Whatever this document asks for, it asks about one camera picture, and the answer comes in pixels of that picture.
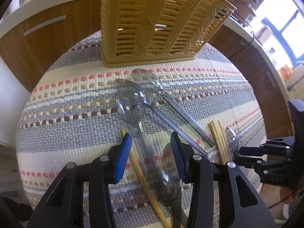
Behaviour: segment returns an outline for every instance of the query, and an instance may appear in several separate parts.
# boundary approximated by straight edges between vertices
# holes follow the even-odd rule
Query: countertop
[[[9,32],[12,28],[17,26],[22,21],[28,19],[29,17],[45,10],[50,7],[66,3],[73,0],[15,0],[11,3],[8,11],[6,12],[5,16],[0,20],[0,38],[3,37],[7,32]],[[251,42],[252,35],[247,32],[243,27],[241,27],[236,21],[231,18],[228,18],[227,21],[224,23],[224,26],[230,28],[238,35],[243,37],[246,41]],[[259,44],[258,41],[254,40],[252,42],[253,47],[255,47],[259,53],[262,55],[264,60],[266,61],[270,71],[275,77],[276,83],[273,85],[278,85],[282,95],[286,101],[289,100],[288,93],[286,90],[286,86],[284,81],[282,80],[279,70],[276,64],[273,62],[271,56],[267,53],[267,51]]]

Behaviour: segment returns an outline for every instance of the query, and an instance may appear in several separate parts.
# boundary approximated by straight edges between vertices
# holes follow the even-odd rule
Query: table
[[[121,128],[134,138],[132,127],[117,113],[113,81],[129,78],[135,68],[153,71],[161,78],[165,89],[209,133],[208,123],[218,119],[225,128],[230,126],[236,131],[239,146],[257,146],[264,142],[263,117],[252,87],[212,46],[205,45],[192,61],[109,69],[102,64],[100,42],[100,32],[96,32],[64,53],[42,77],[21,115],[16,129],[17,158],[25,194],[33,208],[67,162],[86,164],[107,153],[111,146],[120,144]],[[216,148],[206,145],[167,103],[152,94],[150,98],[208,151],[211,161],[220,162]],[[172,168],[174,159],[168,150],[172,130],[150,110],[143,119],[143,129],[153,145],[159,165]],[[135,140],[133,146],[141,161]],[[260,185],[253,170],[244,172],[255,187]],[[129,162],[120,183],[109,188],[117,227],[161,227]],[[214,188],[217,196],[217,184]],[[191,185],[182,184],[182,208],[186,212],[191,194]],[[170,209],[159,205],[165,216],[170,217]],[[215,197],[215,225],[218,207],[218,197]],[[87,184],[83,212],[87,227]]]

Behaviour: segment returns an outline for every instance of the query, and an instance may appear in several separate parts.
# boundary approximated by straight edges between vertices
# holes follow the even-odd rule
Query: cabinet
[[[17,25],[0,39],[0,54],[29,91],[69,48],[101,29],[101,0],[75,0],[46,9]],[[63,18],[27,35],[46,21]]]
[[[222,26],[209,43],[227,58],[248,44],[226,26]],[[267,138],[292,135],[291,121],[282,91],[259,51],[250,45],[233,56],[230,61],[253,88],[263,114]]]

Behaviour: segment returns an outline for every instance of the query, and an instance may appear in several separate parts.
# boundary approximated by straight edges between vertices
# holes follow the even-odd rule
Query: round table
[[[238,69],[218,50],[206,44],[196,59],[173,63],[122,68],[106,68],[100,57],[100,32],[80,41],[63,54],[45,73],[32,92],[16,131],[16,150],[21,181],[33,208],[65,166],[92,162],[121,143],[121,129],[134,138],[134,129],[119,116],[115,105],[116,78],[129,78],[135,68],[153,71],[166,91],[210,133],[208,123],[220,120],[238,135],[239,146],[257,146],[266,138],[263,117],[252,87]],[[155,94],[150,99],[219,163],[216,147],[210,148],[167,103]],[[168,151],[172,130],[151,111],[143,119],[143,129],[154,148],[160,167],[174,165]],[[136,140],[133,146],[142,156]],[[259,177],[244,170],[257,187]],[[161,227],[137,175],[128,161],[123,179],[110,185],[117,227]],[[215,189],[215,219],[219,203]],[[189,209],[192,187],[182,184],[182,208]],[[166,217],[170,208],[159,203]],[[88,185],[84,189],[84,220],[89,226]]]

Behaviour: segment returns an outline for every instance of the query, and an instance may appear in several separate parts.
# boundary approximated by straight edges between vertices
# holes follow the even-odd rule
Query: metal screw
[[[67,163],[66,167],[68,169],[72,169],[75,166],[75,164],[73,162]]]
[[[109,156],[104,154],[104,155],[101,155],[99,159],[100,159],[100,161],[107,161],[109,159]]]
[[[227,163],[227,166],[228,166],[229,168],[235,168],[235,167],[236,167],[236,164],[235,164],[234,162],[229,161],[229,162]]]
[[[199,154],[195,154],[195,155],[193,155],[193,159],[195,159],[195,160],[201,160],[202,156],[199,155]]]

